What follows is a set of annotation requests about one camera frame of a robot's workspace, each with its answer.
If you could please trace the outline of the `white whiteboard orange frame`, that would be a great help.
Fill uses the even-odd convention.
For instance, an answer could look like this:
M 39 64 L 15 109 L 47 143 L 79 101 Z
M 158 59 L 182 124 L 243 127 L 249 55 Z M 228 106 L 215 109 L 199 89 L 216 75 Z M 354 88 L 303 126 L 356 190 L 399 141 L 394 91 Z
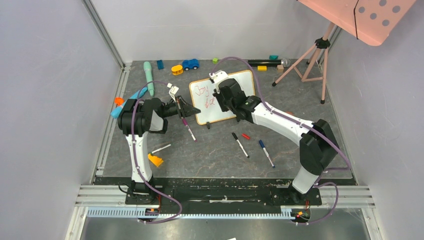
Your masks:
M 250 70 L 233 72 L 228 76 L 237 80 L 241 89 L 247 96 L 256 94 L 253 73 Z M 193 81 L 188 86 L 192 105 L 200 110 L 200 113 L 195 115 L 199 125 L 215 123 L 236 117 L 230 110 L 225 112 L 221 110 L 218 100 L 213 96 L 215 84 L 209 79 Z

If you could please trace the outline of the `dark blue block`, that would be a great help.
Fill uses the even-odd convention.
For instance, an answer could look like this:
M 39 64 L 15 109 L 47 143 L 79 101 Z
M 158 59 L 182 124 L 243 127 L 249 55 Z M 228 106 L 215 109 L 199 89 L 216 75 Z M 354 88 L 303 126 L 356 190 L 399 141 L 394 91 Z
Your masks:
M 163 62 L 162 60 L 157 60 L 157 61 L 156 61 L 156 64 L 157 64 L 157 68 L 158 68 L 159 70 L 163 70 L 163 69 L 165 68 L 165 66 L 164 66 L 164 62 Z

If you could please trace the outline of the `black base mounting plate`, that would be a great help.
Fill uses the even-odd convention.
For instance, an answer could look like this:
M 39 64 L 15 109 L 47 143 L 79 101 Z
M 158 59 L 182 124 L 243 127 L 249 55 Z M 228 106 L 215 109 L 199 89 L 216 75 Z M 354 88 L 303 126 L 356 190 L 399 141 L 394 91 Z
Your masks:
M 281 206 L 322 205 L 317 188 L 298 194 L 290 178 L 153 178 L 153 187 L 164 195 L 131 193 L 130 177 L 96 177 L 93 183 L 120 186 L 125 205 L 146 205 L 151 213 L 276 214 Z

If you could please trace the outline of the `blue capped whiteboard marker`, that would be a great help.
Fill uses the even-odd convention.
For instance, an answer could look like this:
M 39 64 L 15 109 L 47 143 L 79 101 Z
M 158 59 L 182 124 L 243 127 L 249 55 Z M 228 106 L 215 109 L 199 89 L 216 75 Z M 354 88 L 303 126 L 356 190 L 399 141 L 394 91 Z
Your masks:
M 263 150 L 263 152 L 264 152 L 265 156 L 266 156 L 266 157 L 267 157 L 267 159 L 269 160 L 269 162 L 270 162 L 270 164 L 271 164 L 272 168 L 275 168 L 276 166 L 275 166 L 275 164 L 273 163 L 273 161 L 272 161 L 272 159 L 271 159 L 271 157 L 270 157 L 270 155 L 269 155 L 269 153 L 268 153 L 268 151 L 267 151 L 267 149 L 266 149 L 266 146 L 265 146 L 264 142 L 260 139 L 260 140 L 258 141 L 258 143 L 259 143 L 260 147 L 262 148 L 262 150 Z

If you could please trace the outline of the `clear plastic ball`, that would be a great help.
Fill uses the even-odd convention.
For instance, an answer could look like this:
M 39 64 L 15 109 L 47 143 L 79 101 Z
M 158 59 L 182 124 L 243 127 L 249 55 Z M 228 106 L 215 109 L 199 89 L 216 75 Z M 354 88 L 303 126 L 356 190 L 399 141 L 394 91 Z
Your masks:
M 291 59 L 289 58 L 282 58 L 281 59 L 281 64 L 283 65 L 284 68 L 288 68 L 291 66 Z

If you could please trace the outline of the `black capped whiteboard marker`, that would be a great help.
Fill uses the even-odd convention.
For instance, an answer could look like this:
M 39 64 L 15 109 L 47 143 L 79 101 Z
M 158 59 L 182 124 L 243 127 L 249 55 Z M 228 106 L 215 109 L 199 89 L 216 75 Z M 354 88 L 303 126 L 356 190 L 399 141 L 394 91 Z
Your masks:
M 240 149 L 242 150 L 243 154 L 249 158 L 249 154 L 246 152 L 245 148 L 243 147 L 242 143 L 240 142 L 239 138 L 237 137 L 237 135 L 232 132 L 231 135 L 233 136 L 233 138 L 235 139 L 235 141 L 237 142 L 237 144 L 239 145 Z

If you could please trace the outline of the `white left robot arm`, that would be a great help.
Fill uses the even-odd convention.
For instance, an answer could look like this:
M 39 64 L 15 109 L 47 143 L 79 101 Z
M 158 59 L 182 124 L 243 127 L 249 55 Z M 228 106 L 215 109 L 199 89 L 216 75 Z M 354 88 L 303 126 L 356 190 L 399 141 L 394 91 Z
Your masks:
M 168 117 L 181 119 L 201 113 L 180 95 L 168 103 L 154 97 L 151 99 L 128 99 L 117 117 L 119 129 L 125 135 L 131 156 L 130 192 L 138 194 L 145 204 L 153 203 L 157 190 L 153 187 L 153 172 L 148 158 L 148 135 L 165 134 Z

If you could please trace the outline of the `yellow rectangular block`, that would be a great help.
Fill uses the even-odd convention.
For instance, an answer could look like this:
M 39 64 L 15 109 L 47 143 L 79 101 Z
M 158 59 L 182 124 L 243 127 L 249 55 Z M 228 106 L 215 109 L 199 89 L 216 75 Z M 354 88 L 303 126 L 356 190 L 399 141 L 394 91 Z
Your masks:
M 257 70 L 259 72 L 266 72 L 268 70 L 268 67 L 265 65 L 260 65 L 260 66 L 257 66 Z

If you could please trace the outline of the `orange toy piece left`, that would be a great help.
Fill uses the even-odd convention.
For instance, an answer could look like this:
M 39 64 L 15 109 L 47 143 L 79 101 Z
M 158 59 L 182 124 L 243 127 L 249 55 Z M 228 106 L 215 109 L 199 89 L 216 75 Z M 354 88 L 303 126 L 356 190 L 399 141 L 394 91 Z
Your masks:
M 116 104 L 116 106 L 121 106 L 124 102 L 125 100 L 122 97 L 116 97 L 114 99 L 114 103 Z

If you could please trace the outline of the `pink tripod stand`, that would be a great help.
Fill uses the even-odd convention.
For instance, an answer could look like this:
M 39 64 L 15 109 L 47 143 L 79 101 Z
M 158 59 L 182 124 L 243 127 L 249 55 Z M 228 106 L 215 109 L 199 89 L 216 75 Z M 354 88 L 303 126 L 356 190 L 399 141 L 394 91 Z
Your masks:
M 321 99 L 320 103 L 323 105 L 326 103 L 326 89 L 327 89 L 327 65 L 328 65 L 328 56 L 329 56 L 329 48 L 331 43 L 329 41 L 329 36 L 335 28 L 335 24 L 330 22 L 327 27 L 327 30 L 323 34 L 321 38 L 318 38 L 314 41 L 314 44 L 294 63 L 292 63 L 280 77 L 278 77 L 271 85 L 275 87 L 287 74 L 291 71 L 295 71 L 297 75 L 300 77 L 302 82 L 313 82 L 313 81 L 321 81 Z M 312 70 L 312 67 L 317 63 L 319 55 L 323 53 L 323 69 L 322 76 L 320 77 L 312 77 L 309 78 L 309 74 Z M 310 58 L 306 61 L 307 68 L 304 73 L 301 73 L 298 69 L 298 64 L 304 60 L 306 57 L 310 55 Z

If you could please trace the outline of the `mint green toy tube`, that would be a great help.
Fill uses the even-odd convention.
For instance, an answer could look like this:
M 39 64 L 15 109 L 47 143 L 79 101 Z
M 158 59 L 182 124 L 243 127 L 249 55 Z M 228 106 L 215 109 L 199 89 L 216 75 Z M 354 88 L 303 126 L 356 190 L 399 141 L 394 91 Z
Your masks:
M 149 92 L 151 97 L 155 96 L 155 87 L 153 84 L 153 74 L 152 74 L 152 65 L 149 61 L 145 61 L 143 63 L 143 70 L 145 73 L 145 78 L 147 82 L 147 91 Z

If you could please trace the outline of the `orange wedge block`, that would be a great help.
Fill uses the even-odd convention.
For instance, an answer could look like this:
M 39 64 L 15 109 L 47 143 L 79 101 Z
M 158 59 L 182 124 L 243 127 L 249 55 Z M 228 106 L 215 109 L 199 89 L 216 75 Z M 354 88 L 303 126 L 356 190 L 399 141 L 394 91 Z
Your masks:
M 155 156 L 155 155 L 153 155 L 151 153 L 148 154 L 148 159 L 156 167 L 160 167 L 163 164 L 163 162 L 164 162 L 162 158 L 160 158 L 158 156 Z

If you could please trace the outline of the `green capped whiteboard marker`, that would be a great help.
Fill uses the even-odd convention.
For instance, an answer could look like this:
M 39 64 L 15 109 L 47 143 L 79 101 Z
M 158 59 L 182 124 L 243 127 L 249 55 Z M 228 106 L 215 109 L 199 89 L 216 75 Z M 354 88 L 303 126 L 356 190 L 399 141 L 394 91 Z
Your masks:
M 165 145 L 165 146 L 162 146 L 162 147 L 159 147 L 159 148 L 157 148 L 157 149 L 154 149 L 153 151 L 150 151 L 148 154 L 149 154 L 149 155 L 154 155 L 154 154 L 155 154 L 155 153 L 157 153 L 157 152 L 160 152 L 160 151 L 162 151 L 162 150 L 164 150 L 164 149 L 169 148 L 171 145 L 172 145 L 172 144 L 171 144 L 171 143 L 169 143 L 169 144 L 167 144 L 167 145 Z

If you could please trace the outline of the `purple capped whiteboard marker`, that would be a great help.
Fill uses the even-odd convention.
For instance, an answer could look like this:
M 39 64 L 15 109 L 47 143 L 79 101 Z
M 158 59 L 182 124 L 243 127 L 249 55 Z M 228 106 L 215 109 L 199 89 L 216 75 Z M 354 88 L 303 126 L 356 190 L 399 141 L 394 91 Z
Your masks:
M 182 120 L 182 122 L 183 122 L 184 126 L 187 128 L 187 130 L 188 130 L 188 132 L 189 132 L 190 136 L 192 137 L 193 141 L 194 141 L 194 142 L 197 142 L 197 139 L 196 139 L 196 137 L 194 136 L 194 134 L 193 134 L 193 132 L 192 132 L 192 130 L 191 130 L 191 128 L 190 128 L 190 126 L 188 125 L 187 120 L 186 120 L 185 118 L 182 118 L 181 120 Z

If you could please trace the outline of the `blue toy car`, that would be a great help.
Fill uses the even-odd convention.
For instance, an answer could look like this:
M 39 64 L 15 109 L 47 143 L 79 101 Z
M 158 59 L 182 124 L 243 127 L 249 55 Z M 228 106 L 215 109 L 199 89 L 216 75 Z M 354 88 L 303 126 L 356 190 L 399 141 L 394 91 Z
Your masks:
M 183 60 L 182 67 L 184 71 L 197 70 L 200 67 L 200 64 L 199 64 L 199 61 L 195 58 L 186 59 L 186 60 Z

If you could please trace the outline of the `red marker cap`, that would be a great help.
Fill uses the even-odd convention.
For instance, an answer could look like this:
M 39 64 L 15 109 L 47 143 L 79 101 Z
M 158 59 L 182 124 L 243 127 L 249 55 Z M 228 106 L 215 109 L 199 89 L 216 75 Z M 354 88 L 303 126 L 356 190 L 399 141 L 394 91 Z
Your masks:
M 249 135 L 245 134 L 245 133 L 242 133 L 241 136 L 243 138 L 247 139 L 247 140 L 250 140 L 251 139 L 251 137 Z

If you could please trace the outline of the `pink perforated board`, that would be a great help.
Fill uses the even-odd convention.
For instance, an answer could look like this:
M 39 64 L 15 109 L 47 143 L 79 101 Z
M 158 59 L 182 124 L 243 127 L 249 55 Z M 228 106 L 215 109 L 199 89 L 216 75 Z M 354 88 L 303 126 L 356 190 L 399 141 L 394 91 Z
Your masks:
M 380 46 L 416 0 L 300 0 L 369 46 Z

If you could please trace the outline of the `beige wooden cube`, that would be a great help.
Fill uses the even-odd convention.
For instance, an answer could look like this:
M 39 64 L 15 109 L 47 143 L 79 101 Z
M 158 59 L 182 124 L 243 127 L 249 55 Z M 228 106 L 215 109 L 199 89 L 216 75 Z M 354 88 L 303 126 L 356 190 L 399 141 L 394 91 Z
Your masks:
M 278 73 L 283 73 L 285 70 L 285 67 L 283 65 L 277 65 L 276 70 Z

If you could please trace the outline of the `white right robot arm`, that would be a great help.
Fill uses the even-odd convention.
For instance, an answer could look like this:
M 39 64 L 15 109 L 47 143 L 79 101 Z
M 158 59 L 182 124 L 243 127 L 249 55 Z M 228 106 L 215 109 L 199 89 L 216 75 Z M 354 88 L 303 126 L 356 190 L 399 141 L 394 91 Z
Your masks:
M 215 86 L 213 96 L 223 112 L 232 112 L 237 121 L 273 130 L 299 147 L 301 167 L 291 183 L 288 196 L 295 204 L 306 201 L 309 190 L 339 149 L 330 125 L 323 119 L 313 122 L 296 118 L 268 105 L 258 96 L 247 96 L 239 82 L 225 72 L 210 75 L 210 80 Z

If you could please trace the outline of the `yellow oval toy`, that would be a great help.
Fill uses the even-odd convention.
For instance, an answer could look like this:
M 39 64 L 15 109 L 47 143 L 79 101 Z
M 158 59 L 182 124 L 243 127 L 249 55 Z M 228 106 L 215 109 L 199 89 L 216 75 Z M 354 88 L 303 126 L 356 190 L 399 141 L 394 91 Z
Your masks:
M 174 66 L 171 68 L 171 73 L 172 73 L 174 76 L 180 75 L 180 74 L 182 74 L 183 72 L 184 72 L 184 68 L 183 68 L 183 66 L 182 66 L 181 64 L 174 65 Z

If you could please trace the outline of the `black cylinder tube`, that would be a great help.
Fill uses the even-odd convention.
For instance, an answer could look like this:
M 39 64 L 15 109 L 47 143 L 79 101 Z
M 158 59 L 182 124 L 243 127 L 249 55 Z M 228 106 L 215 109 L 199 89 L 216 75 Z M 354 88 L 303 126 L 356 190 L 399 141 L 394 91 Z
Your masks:
M 281 59 L 249 59 L 247 63 L 252 67 L 277 67 L 279 65 L 283 65 L 284 62 Z

